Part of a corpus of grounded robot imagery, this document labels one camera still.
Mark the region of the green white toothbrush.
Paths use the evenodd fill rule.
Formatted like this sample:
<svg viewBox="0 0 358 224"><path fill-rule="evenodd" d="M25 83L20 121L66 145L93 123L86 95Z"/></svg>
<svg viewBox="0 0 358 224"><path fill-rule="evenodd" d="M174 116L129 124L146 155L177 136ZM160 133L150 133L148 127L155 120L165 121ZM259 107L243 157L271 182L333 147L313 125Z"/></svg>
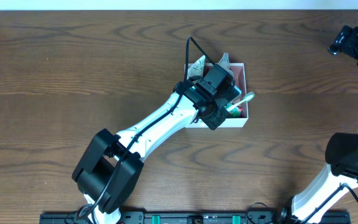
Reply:
<svg viewBox="0 0 358 224"><path fill-rule="evenodd" d="M228 112L231 112L232 110L234 110L235 108L237 108L239 105L241 105L242 103L248 103L249 101L251 101L253 98L255 97L255 93L253 91L248 92L243 99L241 99L241 101L238 101L237 103L234 103L233 105L229 105L229 106L225 106L225 109Z"/></svg>

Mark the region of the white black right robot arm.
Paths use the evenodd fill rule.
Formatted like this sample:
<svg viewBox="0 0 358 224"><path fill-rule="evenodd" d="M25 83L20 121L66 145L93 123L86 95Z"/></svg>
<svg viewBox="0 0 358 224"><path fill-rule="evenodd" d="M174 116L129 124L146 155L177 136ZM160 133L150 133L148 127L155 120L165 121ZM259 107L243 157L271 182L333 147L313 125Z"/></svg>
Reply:
<svg viewBox="0 0 358 224"><path fill-rule="evenodd" d="M358 27L344 26L329 47L333 55L344 53L357 61ZM325 151L325 165L304 191L289 199L275 223L349 223L346 212L330 212L345 194L358 188L358 131L335 133Z"/></svg>

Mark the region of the green Dettol soap bar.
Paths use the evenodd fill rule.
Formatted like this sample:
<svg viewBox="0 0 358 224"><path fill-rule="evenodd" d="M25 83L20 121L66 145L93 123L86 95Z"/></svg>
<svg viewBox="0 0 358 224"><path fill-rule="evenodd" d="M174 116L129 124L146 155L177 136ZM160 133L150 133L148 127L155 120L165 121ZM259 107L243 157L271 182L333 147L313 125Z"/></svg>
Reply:
<svg viewBox="0 0 358 224"><path fill-rule="evenodd" d="M240 118L242 114L242 108L241 107L235 107L232 109L229 114L228 118Z"/></svg>

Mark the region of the white box pink interior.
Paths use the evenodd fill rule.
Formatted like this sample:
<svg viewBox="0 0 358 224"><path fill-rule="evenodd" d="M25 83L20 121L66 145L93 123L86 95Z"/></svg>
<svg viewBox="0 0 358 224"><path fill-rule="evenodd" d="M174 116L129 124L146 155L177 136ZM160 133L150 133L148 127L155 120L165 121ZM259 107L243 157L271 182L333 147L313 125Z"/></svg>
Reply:
<svg viewBox="0 0 358 224"><path fill-rule="evenodd" d="M240 97L234 101L237 103L247 94L245 66L243 63L230 63L230 69L234 73L236 87L241 90ZM242 128L246 124L249 119L248 103L242 103L239 107L242 109L240 116L238 118L226 118L219 128ZM208 128L208 126L200 119L197 123L189 124L187 128Z"/></svg>

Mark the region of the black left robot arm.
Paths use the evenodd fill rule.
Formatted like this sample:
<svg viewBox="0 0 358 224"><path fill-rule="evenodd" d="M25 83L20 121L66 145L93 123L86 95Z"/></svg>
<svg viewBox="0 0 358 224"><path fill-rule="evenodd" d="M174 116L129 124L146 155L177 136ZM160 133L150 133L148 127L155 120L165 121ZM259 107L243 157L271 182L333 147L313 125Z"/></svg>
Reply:
<svg viewBox="0 0 358 224"><path fill-rule="evenodd" d="M229 115L226 105L240 95L232 72L215 64L204 75L178 82L168 100L139 123L116 134L107 129L95 134L72 174L88 201L77 218L117 223L146 158L198 119L215 130Z"/></svg>

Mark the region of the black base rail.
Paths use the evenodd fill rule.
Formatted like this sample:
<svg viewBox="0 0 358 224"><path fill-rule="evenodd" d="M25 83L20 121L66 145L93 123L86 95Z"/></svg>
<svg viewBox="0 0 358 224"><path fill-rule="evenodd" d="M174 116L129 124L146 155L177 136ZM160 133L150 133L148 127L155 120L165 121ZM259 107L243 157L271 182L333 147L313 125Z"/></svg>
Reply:
<svg viewBox="0 0 358 224"><path fill-rule="evenodd" d="M123 212L118 223L125 224L246 224L246 223L273 223L275 212L267 209L253 209L245 213L144 213ZM43 213L40 215L41 224L65 224L65 223L91 223L91 218L78 220L75 212L70 213ZM351 224L351 218L347 212L326 212L320 223L324 224Z"/></svg>

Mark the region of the clear pump soap bottle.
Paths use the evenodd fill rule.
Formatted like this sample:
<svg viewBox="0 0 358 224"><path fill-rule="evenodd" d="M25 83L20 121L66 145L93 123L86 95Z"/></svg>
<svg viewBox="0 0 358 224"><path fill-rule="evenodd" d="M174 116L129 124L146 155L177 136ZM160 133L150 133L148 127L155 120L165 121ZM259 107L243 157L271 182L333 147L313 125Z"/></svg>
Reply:
<svg viewBox="0 0 358 224"><path fill-rule="evenodd" d="M218 65L225 69L225 71L227 71L231 77L234 78L234 72L231 70L231 63L229 61L229 54L227 52L224 52L222 58L218 62Z"/></svg>

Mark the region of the white cream shampoo tube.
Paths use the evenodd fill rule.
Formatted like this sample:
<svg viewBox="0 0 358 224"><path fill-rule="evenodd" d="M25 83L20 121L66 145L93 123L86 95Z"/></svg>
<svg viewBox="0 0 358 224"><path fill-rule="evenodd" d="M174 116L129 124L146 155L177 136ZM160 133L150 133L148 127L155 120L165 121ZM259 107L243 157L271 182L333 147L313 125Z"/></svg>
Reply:
<svg viewBox="0 0 358 224"><path fill-rule="evenodd" d="M190 79L191 77L194 77L194 76L201 76L201 77L203 76L205 59L206 59L206 57L203 55L195 63L192 63L188 67L188 70L187 70L188 71L188 74L187 74L188 79Z"/></svg>

